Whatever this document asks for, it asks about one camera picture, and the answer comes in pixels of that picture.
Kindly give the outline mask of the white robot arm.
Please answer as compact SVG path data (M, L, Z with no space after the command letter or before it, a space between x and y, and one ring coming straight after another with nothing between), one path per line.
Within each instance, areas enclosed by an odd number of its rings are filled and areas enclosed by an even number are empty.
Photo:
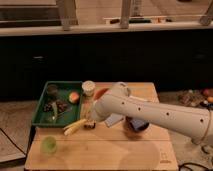
M101 122L112 113L144 120L213 146L213 110L144 101L131 96L127 84L117 82L95 102L90 116Z

